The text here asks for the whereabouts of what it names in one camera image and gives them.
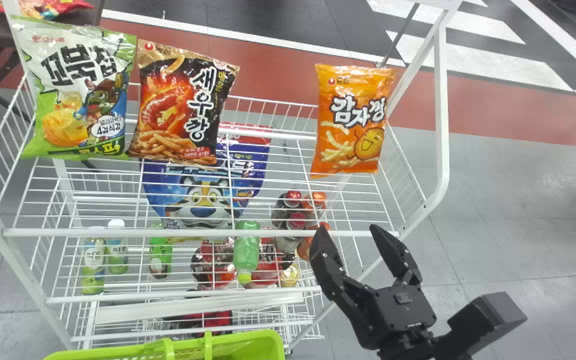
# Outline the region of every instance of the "cartoon tiger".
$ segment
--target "cartoon tiger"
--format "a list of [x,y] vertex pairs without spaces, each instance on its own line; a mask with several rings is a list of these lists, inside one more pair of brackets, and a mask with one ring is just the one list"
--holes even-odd
[[[227,178],[208,182],[183,176],[179,183],[187,187],[188,192],[181,201],[164,209],[167,228],[227,229],[233,225],[233,207],[224,197],[224,189],[229,186]],[[234,217],[239,216],[240,211],[235,209]]]

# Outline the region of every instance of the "blue snack bag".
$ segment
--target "blue snack bag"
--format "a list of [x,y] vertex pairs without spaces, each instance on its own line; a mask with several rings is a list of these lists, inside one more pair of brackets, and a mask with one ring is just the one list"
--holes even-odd
[[[221,127],[239,128],[223,122]],[[255,130],[267,132],[268,128]],[[215,166],[146,160],[143,188],[148,202],[168,229],[228,229],[259,193],[266,177],[269,152],[267,137],[231,135],[226,139],[220,134]]]

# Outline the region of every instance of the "green bottle cap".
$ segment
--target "green bottle cap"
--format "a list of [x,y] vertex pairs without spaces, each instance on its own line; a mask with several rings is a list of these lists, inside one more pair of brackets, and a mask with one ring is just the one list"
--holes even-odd
[[245,220],[245,221],[237,221],[237,223],[235,223],[235,229],[236,230],[259,230],[259,229],[261,229],[261,226],[259,225],[259,223],[257,221],[249,219],[249,220]]
[[237,280],[239,280],[239,284],[246,285],[252,281],[252,274],[250,272],[238,272]]

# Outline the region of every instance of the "green plastic basket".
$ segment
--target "green plastic basket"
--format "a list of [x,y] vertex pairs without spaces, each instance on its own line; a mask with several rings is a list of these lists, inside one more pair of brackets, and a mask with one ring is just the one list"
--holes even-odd
[[143,345],[59,351],[44,360],[285,360],[282,338],[274,330],[257,330],[200,339],[169,338]]

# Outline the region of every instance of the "gray tile floor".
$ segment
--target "gray tile floor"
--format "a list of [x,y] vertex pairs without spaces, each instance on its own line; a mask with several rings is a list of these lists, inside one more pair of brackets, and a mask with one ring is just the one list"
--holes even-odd
[[[399,129],[397,136],[429,194],[433,134]],[[405,239],[439,317],[433,330],[445,332],[446,319],[480,294],[503,290],[528,322],[476,359],[576,360],[576,147],[462,134],[450,142],[448,193]],[[388,285],[384,274],[382,264],[366,282]],[[293,359],[377,358],[357,345],[338,310],[321,325],[326,339],[302,342]],[[0,360],[40,360],[60,349],[0,256]]]

